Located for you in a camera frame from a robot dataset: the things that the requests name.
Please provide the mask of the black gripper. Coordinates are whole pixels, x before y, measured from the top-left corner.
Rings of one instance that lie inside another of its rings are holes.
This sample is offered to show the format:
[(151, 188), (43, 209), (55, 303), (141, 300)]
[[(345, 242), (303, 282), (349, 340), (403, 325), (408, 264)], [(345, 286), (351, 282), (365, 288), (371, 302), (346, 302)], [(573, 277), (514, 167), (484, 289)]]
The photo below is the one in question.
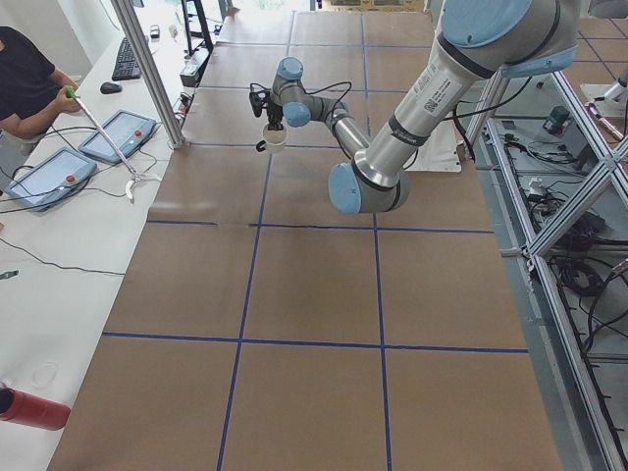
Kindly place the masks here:
[(283, 107), (269, 101), (267, 103), (267, 117), (268, 117), (268, 129), (270, 131), (283, 131), (285, 129), (283, 125)]

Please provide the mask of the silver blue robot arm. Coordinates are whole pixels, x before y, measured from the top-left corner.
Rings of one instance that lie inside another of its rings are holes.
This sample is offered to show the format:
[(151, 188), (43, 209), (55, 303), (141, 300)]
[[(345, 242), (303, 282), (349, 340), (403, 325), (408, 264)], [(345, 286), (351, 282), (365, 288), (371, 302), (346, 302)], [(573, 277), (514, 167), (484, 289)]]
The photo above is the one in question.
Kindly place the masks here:
[(403, 166), (455, 108), (471, 85), (560, 71), (576, 55), (578, 1), (446, 1), (428, 65), (377, 135), (368, 137), (338, 99), (308, 92), (302, 63), (285, 57), (269, 88), (252, 85), (255, 116), (267, 115), (264, 144), (285, 127), (327, 126), (349, 160), (333, 167), (328, 192), (344, 214), (388, 212), (409, 194)]

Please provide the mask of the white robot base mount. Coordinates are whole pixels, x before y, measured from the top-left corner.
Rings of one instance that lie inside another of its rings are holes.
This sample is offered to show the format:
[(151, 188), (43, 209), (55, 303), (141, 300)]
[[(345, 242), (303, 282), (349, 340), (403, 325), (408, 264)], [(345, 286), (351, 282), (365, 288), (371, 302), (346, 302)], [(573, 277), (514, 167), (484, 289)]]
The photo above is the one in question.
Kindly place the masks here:
[(426, 143), (405, 164), (408, 172), (460, 173), (457, 138), (452, 121), (440, 123)]

